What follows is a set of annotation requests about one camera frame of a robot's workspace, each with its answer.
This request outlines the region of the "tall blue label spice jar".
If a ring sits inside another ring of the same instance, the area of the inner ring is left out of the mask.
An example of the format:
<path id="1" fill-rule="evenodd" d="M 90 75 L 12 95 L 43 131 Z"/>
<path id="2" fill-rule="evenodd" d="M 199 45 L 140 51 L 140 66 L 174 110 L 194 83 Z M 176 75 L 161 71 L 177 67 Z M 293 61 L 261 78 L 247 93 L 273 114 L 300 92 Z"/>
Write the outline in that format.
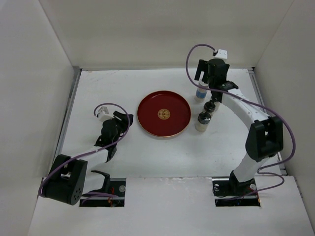
<path id="1" fill-rule="evenodd" d="M 208 92 L 207 91 L 208 85 L 201 80 L 198 81 L 198 85 L 203 88 L 199 88 L 199 87 L 197 88 L 196 94 L 195 94 L 195 100 L 197 102 L 203 102 Z"/>

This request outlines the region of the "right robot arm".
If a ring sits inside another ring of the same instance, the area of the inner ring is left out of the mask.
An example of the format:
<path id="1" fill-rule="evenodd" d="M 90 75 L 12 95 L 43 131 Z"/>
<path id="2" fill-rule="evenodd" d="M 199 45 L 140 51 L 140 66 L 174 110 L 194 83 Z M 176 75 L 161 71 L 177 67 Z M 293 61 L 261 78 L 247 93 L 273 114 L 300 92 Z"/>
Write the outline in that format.
<path id="1" fill-rule="evenodd" d="M 227 80 L 229 64 L 222 59 L 199 60 L 195 80 L 201 80 L 211 90 L 211 103 L 229 108 L 246 126 L 246 154 L 231 172 L 229 179 L 214 183 L 218 197 L 247 194 L 259 168 L 284 147 L 283 122 L 251 104 L 239 87 Z"/>

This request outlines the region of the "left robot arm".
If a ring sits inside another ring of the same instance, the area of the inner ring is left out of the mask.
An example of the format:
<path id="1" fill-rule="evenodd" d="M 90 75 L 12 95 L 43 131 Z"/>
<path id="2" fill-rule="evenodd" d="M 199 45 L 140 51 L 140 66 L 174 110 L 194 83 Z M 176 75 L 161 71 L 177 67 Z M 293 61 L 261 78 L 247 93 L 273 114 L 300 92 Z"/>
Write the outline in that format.
<path id="1" fill-rule="evenodd" d="M 101 135 L 95 150 L 76 157 L 60 154 L 56 157 L 49 175 L 39 187 L 38 195 L 68 205 L 75 205 L 82 196 L 83 203 L 93 197 L 117 197 L 110 190 L 110 175 L 98 171 L 96 166 L 107 163 L 117 151 L 117 143 L 133 124 L 132 114 L 117 111 L 102 124 Z"/>

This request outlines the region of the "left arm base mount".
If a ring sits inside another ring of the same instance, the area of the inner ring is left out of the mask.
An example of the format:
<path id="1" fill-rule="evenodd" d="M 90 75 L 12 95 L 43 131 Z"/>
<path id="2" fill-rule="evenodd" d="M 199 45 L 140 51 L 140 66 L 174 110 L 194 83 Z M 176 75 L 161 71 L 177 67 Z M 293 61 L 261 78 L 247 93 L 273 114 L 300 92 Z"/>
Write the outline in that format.
<path id="1" fill-rule="evenodd" d="M 83 195 L 79 207 L 124 207 L 126 195 L 126 179 L 108 179 L 103 187 L 93 190 L 96 194 Z"/>

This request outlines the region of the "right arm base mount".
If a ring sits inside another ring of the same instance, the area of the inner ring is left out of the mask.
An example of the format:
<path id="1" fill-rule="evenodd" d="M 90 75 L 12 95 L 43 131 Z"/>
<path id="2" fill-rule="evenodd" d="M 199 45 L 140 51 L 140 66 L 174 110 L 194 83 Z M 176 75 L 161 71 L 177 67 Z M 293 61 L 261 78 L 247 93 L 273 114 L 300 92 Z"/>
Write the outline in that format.
<path id="1" fill-rule="evenodd" d="M 212 192 L 217 207 L 260 207 L 255 180 L 252 179 L 236 188 L 232 187 L 228 178 L 212 179 Z"/>

